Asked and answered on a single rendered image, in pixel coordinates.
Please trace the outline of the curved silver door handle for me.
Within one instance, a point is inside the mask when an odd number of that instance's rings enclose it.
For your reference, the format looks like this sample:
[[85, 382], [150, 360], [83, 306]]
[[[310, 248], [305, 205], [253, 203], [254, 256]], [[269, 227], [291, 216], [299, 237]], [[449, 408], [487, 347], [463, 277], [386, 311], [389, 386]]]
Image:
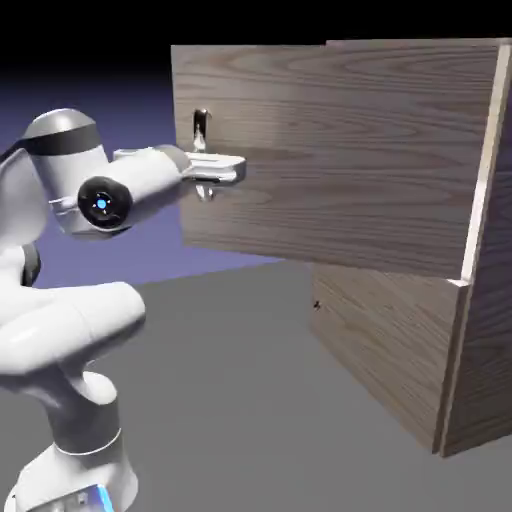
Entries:
[[[206, 129], [211, 114], [206, 108], [196, 109], [193, 115], [193, 151], [204, 153], [206, 151]], [[198, 198], [203, 202], [210, 202], [214, 198], [212, 188], [204, 185], [196, 186]]]

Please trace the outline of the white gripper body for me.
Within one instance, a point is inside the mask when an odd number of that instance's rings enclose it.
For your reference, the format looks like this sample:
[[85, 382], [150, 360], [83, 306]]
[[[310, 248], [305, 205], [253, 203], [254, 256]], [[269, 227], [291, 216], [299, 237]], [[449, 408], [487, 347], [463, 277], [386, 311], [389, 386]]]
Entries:
[[210, 186], [231, 186], [246, 177], [247, 161], [240, 156], [187, 153], [190, 164], [182, 180]]

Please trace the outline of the wooden cabinet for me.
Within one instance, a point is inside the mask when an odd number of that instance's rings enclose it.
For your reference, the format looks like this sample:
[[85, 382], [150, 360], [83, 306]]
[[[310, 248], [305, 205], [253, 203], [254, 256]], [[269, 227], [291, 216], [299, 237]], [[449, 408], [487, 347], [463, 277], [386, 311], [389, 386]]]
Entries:
[[494, 46], [493, 85], [461, 276], [440, 446], [449, 457], [512, 434], [512, 40]]

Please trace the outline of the small wooden cabinet door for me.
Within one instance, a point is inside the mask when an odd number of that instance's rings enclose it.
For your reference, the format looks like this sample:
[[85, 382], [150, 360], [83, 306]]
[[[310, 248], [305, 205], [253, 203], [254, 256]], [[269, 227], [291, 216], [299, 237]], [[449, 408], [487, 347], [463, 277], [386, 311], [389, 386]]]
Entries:
[[312, 330], [430, 452], [439, 450], [463, 280], [316, 264]]

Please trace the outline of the large wooden cabinet door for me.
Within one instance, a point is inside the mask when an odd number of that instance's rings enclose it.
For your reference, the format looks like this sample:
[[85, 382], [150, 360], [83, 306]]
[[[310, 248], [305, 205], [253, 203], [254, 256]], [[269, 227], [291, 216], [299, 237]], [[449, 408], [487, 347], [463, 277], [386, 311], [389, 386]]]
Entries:
[[246, 179], [181, 205], [187, 242], [456, 279], [499, 47], [477, 41], [175, 46], [178, 144], [193, 113]]

